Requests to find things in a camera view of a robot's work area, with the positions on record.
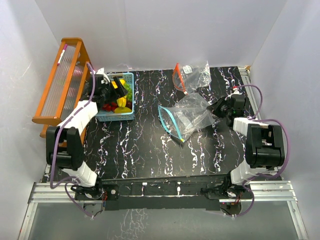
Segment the red zip clear bag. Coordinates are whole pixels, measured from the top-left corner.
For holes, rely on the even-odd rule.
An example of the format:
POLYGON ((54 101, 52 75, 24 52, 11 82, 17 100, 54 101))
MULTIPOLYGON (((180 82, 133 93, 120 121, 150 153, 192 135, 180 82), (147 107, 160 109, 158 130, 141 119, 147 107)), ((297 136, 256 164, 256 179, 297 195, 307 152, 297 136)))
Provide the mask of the red zip clear bag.
POLYGON ((172 74, 174 87, 185 95, 193 93, 198 88, 208 87, 211 81, 207 60, 185 65, 177 62, 172 74))

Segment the red fake strawberries bunch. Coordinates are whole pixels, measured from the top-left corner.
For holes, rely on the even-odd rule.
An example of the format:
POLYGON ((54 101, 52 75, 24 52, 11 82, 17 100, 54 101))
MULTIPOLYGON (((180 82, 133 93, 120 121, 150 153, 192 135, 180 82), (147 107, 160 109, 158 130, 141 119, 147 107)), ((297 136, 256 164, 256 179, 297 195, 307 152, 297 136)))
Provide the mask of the red fake strawberries bunch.
POLYGON ((115 112, 115 109, 118 108, 118 104, 115 102, 106 103, 102 109, 106 112, 115 112))

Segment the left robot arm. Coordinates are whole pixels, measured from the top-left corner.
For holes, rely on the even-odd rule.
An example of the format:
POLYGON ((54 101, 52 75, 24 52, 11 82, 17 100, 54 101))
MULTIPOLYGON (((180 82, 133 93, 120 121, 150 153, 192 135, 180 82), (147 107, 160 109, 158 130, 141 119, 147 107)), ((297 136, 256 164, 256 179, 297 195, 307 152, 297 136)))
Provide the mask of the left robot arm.
POLYGON ((128 94, 118 76, 93 73, 89 86, 83 91, 74 110, 57 126, 46 130, 46 161, 51 165, 50 187, 64 182, 85 187, 93 200, 103 195, 102 185, 96 183, 98 175, 85 163, 81 135, 88 123, 106 104, 128 94))

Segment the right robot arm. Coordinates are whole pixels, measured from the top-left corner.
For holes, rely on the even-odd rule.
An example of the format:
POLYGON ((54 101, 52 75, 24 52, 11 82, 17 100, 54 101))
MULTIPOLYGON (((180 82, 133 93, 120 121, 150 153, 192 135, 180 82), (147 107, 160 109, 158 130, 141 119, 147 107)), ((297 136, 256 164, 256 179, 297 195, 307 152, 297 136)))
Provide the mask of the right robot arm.
POLYGON ((214 116, 226 120, 234 132, 245 136, 244 160, 228 173, 223 194, 233 199, 241 192, 241 185, 261 174, 271 176, 275 168, 285 162, 283 131, 279 125, 271 125, 245 117, 246 97, 234 94, 222 97, 206 109, 214 116))

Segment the light blue plastic basket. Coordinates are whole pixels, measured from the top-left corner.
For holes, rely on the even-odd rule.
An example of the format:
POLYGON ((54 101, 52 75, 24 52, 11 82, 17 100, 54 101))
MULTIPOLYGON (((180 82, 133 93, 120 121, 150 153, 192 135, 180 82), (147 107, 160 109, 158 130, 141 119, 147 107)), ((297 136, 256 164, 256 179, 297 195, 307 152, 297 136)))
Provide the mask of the light blue plastic basket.
POLYGON ((113 111, 105 111, 101 109, 96 115, 96 119, 100 122, 112 122, 112 121, 129 121, 134 119, 135 111, 135 80, 134 75, 131 72, 116 72, 108 74, 108 77, 118 77, 119 79, 124 79, 126 83, 130 86, 132 90, 132 97, 129 99, 132 103, 132 109, 130 112, 124 113, 114 113, 113 111))

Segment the green fake grapes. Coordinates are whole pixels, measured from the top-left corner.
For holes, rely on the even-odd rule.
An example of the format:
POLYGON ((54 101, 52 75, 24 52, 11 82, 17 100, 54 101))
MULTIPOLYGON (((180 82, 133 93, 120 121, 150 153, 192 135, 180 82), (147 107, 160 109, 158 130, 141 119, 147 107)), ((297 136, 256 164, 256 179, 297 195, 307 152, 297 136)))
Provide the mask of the green fake grapes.
POLYGON ((126 98, 128 101, 131 101, 132 100, 132 97, 133 97, 133 90, 131 88, 131 85, 128 84, 128 83, 125 83, 124 84, 124 88, 126 89, 127 91, 127 95, 126 95, 126 98))

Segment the blue zip clear bag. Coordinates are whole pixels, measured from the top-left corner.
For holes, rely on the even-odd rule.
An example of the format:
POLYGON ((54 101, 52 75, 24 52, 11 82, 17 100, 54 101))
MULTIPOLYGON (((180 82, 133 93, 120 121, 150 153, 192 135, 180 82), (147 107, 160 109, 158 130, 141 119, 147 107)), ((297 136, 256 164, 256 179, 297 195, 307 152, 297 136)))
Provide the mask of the blue zip clear bag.
POLYGON ((182 143, 191 135, 213 125, 216 120, 207 109, 210 104, 196 92, 184 96, 172 107, 158 106, 158 116, 163 129, 182 143))

